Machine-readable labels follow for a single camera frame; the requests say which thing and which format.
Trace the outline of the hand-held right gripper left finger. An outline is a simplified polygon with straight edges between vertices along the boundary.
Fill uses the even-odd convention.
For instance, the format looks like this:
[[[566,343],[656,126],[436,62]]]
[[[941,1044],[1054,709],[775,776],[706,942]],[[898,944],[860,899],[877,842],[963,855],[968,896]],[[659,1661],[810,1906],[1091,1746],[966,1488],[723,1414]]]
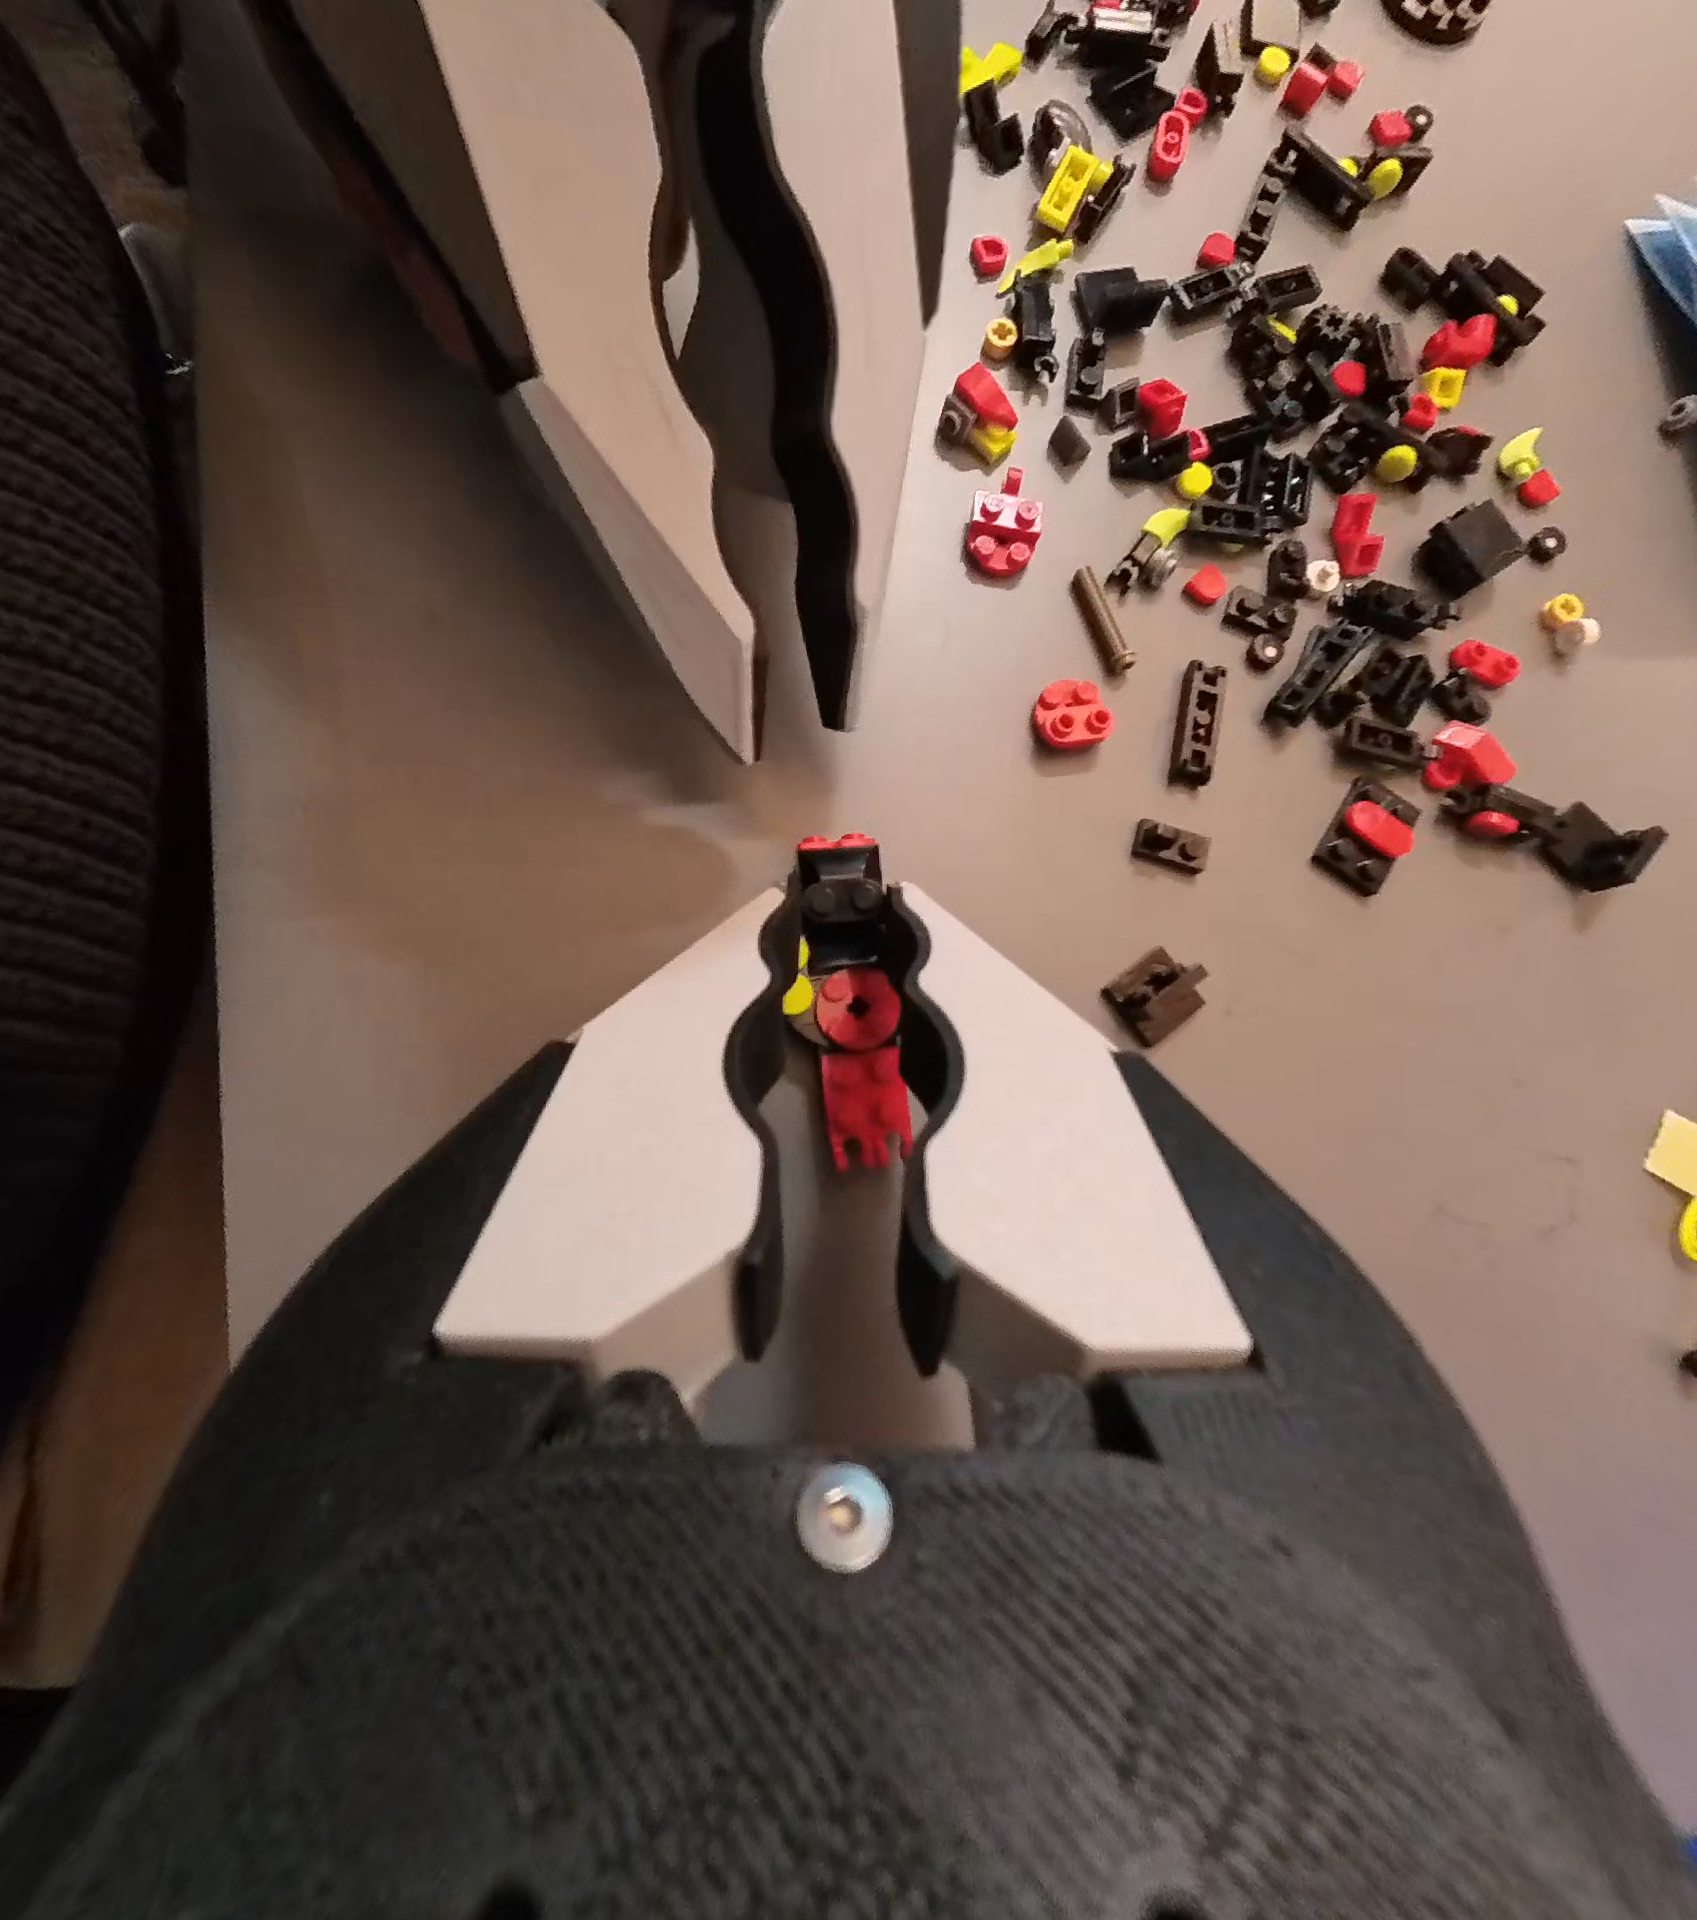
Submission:
[[[781,1272],[744,1272],[778,1202],[724,1054],[766,990],[762,889],[578,1027],[434,1323],[456,1357],[648,1372],[695,1402],[764,1354]]]

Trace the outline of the partly built lego model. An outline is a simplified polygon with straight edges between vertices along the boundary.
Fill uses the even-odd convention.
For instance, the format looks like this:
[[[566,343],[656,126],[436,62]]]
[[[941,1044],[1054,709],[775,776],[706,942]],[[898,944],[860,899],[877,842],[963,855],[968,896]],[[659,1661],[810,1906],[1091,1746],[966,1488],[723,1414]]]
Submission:
[[[839,1172],[909,1154],[902,1070],[902,932],[866,832],[809,834],[794,848],[796,972],[781,1014],[818,1062],[827,1143]]]

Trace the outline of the black bracket brick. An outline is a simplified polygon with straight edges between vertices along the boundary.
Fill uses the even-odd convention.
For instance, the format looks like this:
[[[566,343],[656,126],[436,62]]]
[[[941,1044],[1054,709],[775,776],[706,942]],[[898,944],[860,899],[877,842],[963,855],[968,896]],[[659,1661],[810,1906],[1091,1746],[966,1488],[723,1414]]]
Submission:
[[[1666,827],[1613,827],[1589,804],[1572,801],[1540,830],[1539,852],[1571,888],[1605,894],[1637,883],[1666,842]]]

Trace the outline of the tan rod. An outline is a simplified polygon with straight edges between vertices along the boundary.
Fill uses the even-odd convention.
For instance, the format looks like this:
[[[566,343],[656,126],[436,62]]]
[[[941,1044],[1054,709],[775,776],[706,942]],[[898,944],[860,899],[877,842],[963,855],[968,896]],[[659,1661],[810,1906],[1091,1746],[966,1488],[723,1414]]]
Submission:
[[[1128,644],[1100,578],[1091,566],[1079,566],[1068,579],[1070,600],[1107,674],[1122,678],[1134,668]]]

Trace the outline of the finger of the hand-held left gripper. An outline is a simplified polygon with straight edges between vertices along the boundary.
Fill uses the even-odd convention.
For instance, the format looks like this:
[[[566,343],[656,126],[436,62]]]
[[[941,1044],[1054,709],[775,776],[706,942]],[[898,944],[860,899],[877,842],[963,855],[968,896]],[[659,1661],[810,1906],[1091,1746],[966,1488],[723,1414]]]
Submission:
[[[818,723],[860,720],[957,145],[957,3],[712,3],[699,417],[717,532]]]
[[[295,3],[293,21],[463,298],[539,484],[692,708],[755,762],[759,619],[663,343],[665,168],[634,41],[603,3]]]

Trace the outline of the red chunky round brick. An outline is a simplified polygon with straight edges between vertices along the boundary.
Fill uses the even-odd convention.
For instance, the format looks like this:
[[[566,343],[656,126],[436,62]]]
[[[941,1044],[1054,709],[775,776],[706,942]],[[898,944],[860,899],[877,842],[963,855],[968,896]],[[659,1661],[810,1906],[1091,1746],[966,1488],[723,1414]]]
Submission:
[[[1042,503],[1024,491],[1024,469],[1009,465],[976,487],[961,549],[979,579],[1010,581],[1027,571],[1045,529]]]

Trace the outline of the pile of lego pieces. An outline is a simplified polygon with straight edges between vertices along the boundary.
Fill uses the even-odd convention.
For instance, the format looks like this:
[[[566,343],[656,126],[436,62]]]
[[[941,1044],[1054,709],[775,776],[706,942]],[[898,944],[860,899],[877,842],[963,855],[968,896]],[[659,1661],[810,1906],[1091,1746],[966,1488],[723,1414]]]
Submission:
[[[1049,401],[1059,475],[1105,454],[1125,497],[1157,493],[1097,574],[1115,614],[1131,591],[1178,583],[1243,638],[1247,670],[1281,674],[1261,723],[1316,723],[1354,767],[1311,864],[1368,899],[1420,820],[1391,777],[1419,780],[1461,838],[1539,857],[1540,830],[1571,806],[1519,790],[1491,728],[1522,657],[1478,636],[1437,650],[1468,596],[1555,563],[1566,537],[1509,515],[1560,496],[1539,430],[1494,444],[1459,420],[1468,377],[1543,334],[1532,275],[1505,253],[1398,248],[1382,306],[1360,308],[1329,299],[1308,260],[1268,264],[1284,208],[1346,240],[1434,156],[1420,101],[1376,110],[1353,154],[1311,134],[1314,110],[1353,101],[1365,79],[1321,36],[1334,12],[1218,3],[1176,86],[1164,65],[1197,3],[1045,3],[1021,41],[961,49],[971,151],[1035,196],[1021,240],[968,244],[999,310],[943,396],[934,441],[986,486],[1013,468],[1021,405]],[[1134,180],[1171,186],[1229,126],[1247,83],[1272,94],[1274,142],[1236,227],[1208,232],[1176,278],[1082,258]]]

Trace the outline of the person's dark knit sweater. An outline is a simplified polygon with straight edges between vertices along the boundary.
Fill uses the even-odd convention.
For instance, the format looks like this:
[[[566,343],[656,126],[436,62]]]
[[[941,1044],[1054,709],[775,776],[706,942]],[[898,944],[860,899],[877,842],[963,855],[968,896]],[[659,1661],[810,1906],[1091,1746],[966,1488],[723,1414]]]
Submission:
[[[158,322],[0,23],[0,1454],[206,962],[194,535]]]

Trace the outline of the person's tan trousers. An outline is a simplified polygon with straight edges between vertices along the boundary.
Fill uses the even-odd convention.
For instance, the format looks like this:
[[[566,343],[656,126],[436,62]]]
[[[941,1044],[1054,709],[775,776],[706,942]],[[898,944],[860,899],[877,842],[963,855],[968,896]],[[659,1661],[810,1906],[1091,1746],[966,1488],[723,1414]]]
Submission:
[[[60,1357],[0,1451],[0,1687],[87,1668],[231,1363],[217,1016],[189,1011]]]

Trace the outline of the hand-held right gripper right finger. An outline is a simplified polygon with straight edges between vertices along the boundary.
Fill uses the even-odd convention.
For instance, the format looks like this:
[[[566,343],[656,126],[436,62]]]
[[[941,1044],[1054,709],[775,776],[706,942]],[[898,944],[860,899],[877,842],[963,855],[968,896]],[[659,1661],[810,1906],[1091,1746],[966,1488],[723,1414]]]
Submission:
[[[909,1154],[898,1315],[916,1370],[976,1392],[1061,1375],[1229,1372],[1252,1340],[1131,1072],[1146,1068],[961,923],[901,888]]]

